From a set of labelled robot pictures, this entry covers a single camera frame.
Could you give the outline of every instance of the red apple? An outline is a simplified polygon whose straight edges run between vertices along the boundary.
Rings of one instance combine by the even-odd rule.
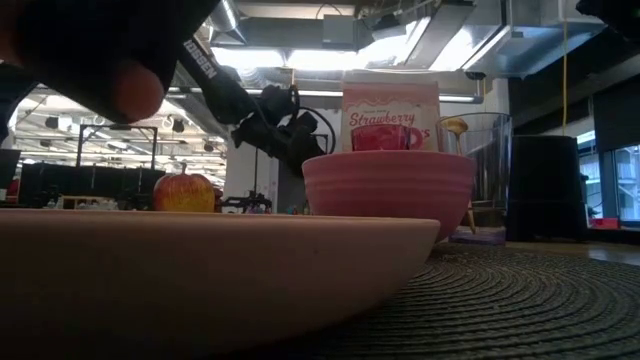
[[[161,177],[153,189],[153,206],[157,211],[213,212],[215,192],[207,178],[199,174],[187,175],[187,164],[182,174]]]

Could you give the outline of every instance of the bowl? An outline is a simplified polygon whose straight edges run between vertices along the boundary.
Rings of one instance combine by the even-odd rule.
[[[435,219],[439,241],[467,211],[475,163],[428,151],[358,151],[307,160],[302,171],[313,214]]]
[[[2,358],[204,359],[376,306],[439,224],[0,210],[0,228]]]

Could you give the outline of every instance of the metal frame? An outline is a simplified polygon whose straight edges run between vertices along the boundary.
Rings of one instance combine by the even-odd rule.
[[[86,138],[84,137],[85,129],[95,129]],[[158,128],[155,126],[130,126],[130,125],[80,125],[80,135],[78,136],[78,155],[76,157],[76,167],[80,167],[82,160],[82,146],[85,142],[89,141],[91,137],[100,129],[109,129],[114,131],[131,131],[133,129],[151,130],[153,131],[153,140],[151,141],[151,170],[156,168],[156,146],[158,144]]]

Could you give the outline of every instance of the person's hand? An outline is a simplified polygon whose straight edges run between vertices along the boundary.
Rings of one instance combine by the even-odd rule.
[[[16,44],[16,23],[24,7],[31,0],[0,0],[0,59],[30,71],[39,59],[20,58]],[[156,113],[164,98],[158,76],[133,59],[123,59],[111,79],[111,98],[114,106],[132,121],[148,118]]]

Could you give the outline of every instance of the woven placemat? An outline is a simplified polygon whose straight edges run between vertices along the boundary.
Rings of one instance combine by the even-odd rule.
[[[393,299],[241,357],[640,358],[640,267],[501,247],[438,245]]]

